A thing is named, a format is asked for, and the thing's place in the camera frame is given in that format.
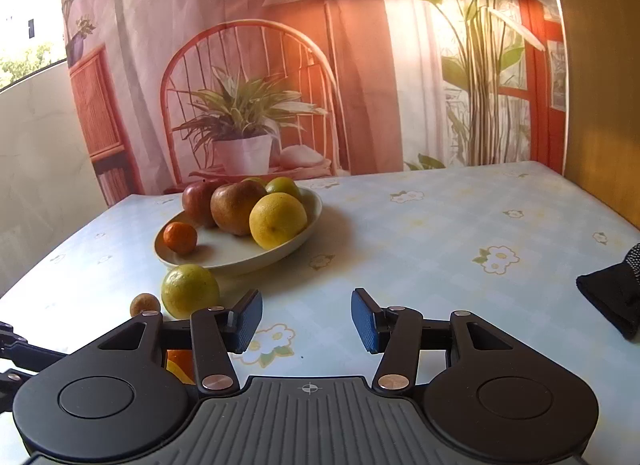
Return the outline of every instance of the flower pattern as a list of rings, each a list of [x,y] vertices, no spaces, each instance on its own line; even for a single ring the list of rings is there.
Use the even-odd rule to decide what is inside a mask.
[[[404,203],[405,201],[422,200],[424,198],[424,193],[420,192],[419,190],[401,190],[399,193],[390,194],[389,196],[391,197],[391,201],[394,201],[396,203]]]
[[[527,172],[518,172],[518,171],[509,171],[503,172],[503,175],[509,176],[510,178],[526,178],[529,173]]]
[[[609,241],[604,232],[594,232],[592,237],[601,245],[606,245]]]
[[[335,257],[333,254],[319,254],[316,257],[313,257],[311,261],[309,261],[309,266],[314,270],[320,270],[320,268],[324,268],[331,260]]]
[[[473,259],[474,263],[482,265],[482,269],[486,273],[497,273],[503,275],[507,272],[507,267],[512,263],[519,262],[520,258],[510,248],[489,247],[480,249],[480,255]]]
[[[233,358],[246,365],[258,363],[260,368],[264,369],[276,357],[290,357],[294,354],[291,340],[295,336],[296,332],[282,323],[275,324],[266,330],[258,330],[246,351],[242,355],[233,355]]]
[[[335,187],[336,185],[340,185],[340,182],[337,180],[320,180],[319,182],[313,182],[310,185],[311,189],[329,189]]]
[[[515,218],[516,220],[524,216],[524,213],[521,210],[506,210],[503,211],[502,214],[507,214],[508,217]]]

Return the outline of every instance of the chair backrest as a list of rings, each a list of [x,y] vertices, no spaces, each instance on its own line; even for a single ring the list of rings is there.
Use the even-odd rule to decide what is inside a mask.
[[[267,20],[220,23],[199,33],[172,57],[162,76],[160,105],[169,155],[178,184],[193,169],[213,163],[212,149],[203,134],[172,130],[197,116],[188,93],[199,89],[220,90],[211,66],[230,76],[256,78],[280,75],[287,89],[299,91],[302,102],[324,108],[326,115],[299,114],[299,128],[283,128],[283,147],[304,144],[340,169],[335,124],[337,86],[329,61],[311,39],[301,32]]]

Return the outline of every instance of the red apple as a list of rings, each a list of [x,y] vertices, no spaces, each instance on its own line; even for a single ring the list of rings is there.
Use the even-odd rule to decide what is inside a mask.
[[[201,180],[189,184],[182,192],[182,207],[188,216],[204,227],[214,227],[216,222],[211,215],[211,195],[228,181],[223,178]]]

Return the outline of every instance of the blue gripper pad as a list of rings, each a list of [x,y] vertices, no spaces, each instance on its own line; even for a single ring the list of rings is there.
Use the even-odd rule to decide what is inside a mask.
[[[378,333],[373,323],[373,314],[360,296],[351,294],[351,320],[358,330],[358,335],[369,353],[378,353]]]

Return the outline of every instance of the white wall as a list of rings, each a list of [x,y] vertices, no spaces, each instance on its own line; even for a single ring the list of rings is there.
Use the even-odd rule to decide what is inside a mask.
[[[0,92],[0,297],[106,209],[66,63]]]

